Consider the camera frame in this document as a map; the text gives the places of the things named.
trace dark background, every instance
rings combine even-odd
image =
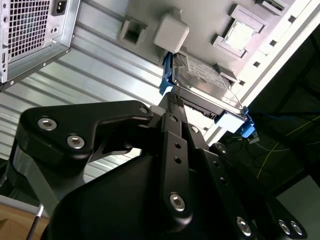
[[[291,148],[269,155],[258,178],[263,185],[278,195],[309,173],[304,166],[317,175],[320,117],[286,135],[320,116],[320,26],[257,96],[249,110],[256,123],[259,145],[272,150],[280,141],[276,150]],[[242,162],[257,176],[270,151],[249,144],[247,139],[235,139],[238,136],[226,133],[221,142],[227,144],[234,161]]]

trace rectangular slot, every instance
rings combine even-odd
[[[123,38],[136,45],[142,29],[143,26],[141,26],[137,21],[131,20]]]
[[[281,11],[281,12],[282,12],[283,10],[285,10],[285,8],[284,8],[283,6],[281,6],[279,3],[277,3],[277,2],[275,2],[275,1],[273,1],[273,0],[266,0],[266,2],[267,2],[268,4],[270,4],[272,7],[278,9],[278,10]]]

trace power socket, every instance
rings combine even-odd
[[[61,16],[66,13],[67,0],[54,0],[51,10],[52,16]]]

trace mounting hole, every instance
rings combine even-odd
[[[224,185],[227,185],[227,181],[226,181],[223,177],[220,177],[220,181],[221,181]]]
[[[256,62],[253,64],[253,66],[255,66],[256,68],[259,67],[259,66],[260,66],[260,62],[257,62],[257,61],[256,61]]]
[[[178,158],[178,157],[175,157],[175,158],[174,158],[174,161],[175,161],[177,164],[181,164],[181,163],[182,163],[181,159]]]
[[[213,164],[214,164],[217,168],[220,168],[219,163],[217,163],[216,161],[214,161]]]
[[[139,108],[139,110],[140,110],[141,112],[143,112],[144,114],[148,113],[148,109],[146,109],[146,108],[143,107],[143,106],[141,106],[141,107]]]
[[[174,145],[175,145],[175,147],[176,147],[177,149],[181,149],[181,146],[180,146],[179,143],[175,143]]]
[[[178,119],[175,116],[170,115],[170,119],[174,122],[178,122]]]
[[[277,44],[277,42],[276,42],[275,40],[272,40],[272,41],[270,42],[270,45],[271,45],[272,47],[274,47],[276,44]]]

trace yellow cable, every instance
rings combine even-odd
[[[315,120],[317,120],[317,119],[320,119],[320,116],[317,116],[316,118],[312,119],[311,121],[306,122],[305,124],[301,125],[300,127],[292,130],[291,132],[289,132],[289,133],[286,134],[285,136],[289,136],[290,134],[293,134],[294,132],[296,132],[296,131],[304,128],[306,125],[308,125],[309,123],[312,123],[313,121],[315,121]],[[259,173],[258,173],[258,175],[256,176],[257,179],[259,178],[259,176],[260,176],[260,174],[261,174],[261,171],[262,171],[262,169],[264,168],[264,166],[265,166],[265,164],[266,164],[266,162],[267,162],[270,154],[278,147],[278,145],[279,145],[279,142],[277,142],[277,143],[274,145],[274,147],[272,148],[272,150],[271,150],[271,151],[268,153],[268,155],[266,156],[266,158],[265,158],[265,160],[264,160],[264,162],[263,162],[263,164],[262,164],[262,166],[261,166],[261,168],[260,168],[260,170],[259,170]]]

